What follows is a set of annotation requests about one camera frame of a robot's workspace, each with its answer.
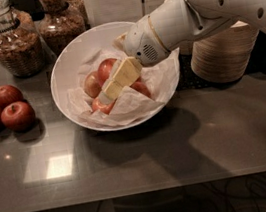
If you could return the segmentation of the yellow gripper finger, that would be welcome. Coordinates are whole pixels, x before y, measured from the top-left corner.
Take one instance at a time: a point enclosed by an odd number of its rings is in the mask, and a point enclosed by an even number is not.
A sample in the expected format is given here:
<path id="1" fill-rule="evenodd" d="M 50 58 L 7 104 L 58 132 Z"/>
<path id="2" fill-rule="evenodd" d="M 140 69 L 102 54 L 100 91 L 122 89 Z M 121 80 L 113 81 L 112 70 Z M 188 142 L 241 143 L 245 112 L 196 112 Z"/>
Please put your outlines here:
<path id="1" fill-rule="evenodd" d="M 135 57 L 126 57 L 120 59 L 120 62 L 115 73 L 115 80 L 123 88 L 131 86 L 140 77 L 143 66 Z"/>

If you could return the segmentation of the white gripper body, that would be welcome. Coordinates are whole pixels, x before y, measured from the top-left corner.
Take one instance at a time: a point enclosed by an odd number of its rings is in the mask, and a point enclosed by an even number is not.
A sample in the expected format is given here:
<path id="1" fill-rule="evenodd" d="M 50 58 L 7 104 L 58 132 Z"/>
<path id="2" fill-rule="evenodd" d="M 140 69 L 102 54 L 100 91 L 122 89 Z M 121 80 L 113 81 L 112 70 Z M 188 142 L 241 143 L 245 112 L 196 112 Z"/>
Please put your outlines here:
<path id="1" fill-rule="evenodd" d="M 171 53 L 159 40 L 148 15 L 116 37 L 113 44 L 127 56 L 138 59 L 144 67 L 157 65 Z"/>

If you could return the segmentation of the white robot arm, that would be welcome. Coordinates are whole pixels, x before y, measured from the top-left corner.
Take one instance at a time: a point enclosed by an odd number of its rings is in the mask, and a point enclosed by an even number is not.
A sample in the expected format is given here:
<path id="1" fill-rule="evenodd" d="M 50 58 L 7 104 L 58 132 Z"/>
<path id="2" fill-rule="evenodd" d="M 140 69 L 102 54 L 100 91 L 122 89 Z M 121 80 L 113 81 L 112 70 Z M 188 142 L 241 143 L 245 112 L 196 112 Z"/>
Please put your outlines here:
<path id="1" fill-rule="evenodd" d="M 157 65 L 185 41 L 208 38 L 238 20 L 266 33 L 266 0 L 166 0 L 119 37 L 127 56 L 115 62 L 99 100 L 111 104 L 143 67 Z"/>

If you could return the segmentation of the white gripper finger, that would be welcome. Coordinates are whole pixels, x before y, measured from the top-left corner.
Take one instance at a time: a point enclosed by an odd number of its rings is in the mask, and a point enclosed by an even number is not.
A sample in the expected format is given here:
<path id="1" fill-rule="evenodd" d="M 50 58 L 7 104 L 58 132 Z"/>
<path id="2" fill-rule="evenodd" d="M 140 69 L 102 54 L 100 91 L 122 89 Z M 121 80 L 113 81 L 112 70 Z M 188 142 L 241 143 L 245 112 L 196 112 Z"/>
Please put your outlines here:
<path id="1" fill-rule="evenodd" d="M 101 86 L 101 91 L 99 93 L 99 99 L 101 100 L 102 104 L 110 104 L 115 101 L 119 94 L 122 91 L 122 86 L 115 80 L 115 73 L 117 71 L 117 67 L 120 65 L 120 60 L 116 59 L 112 70 L 110 72 L 110 76 Z"/>

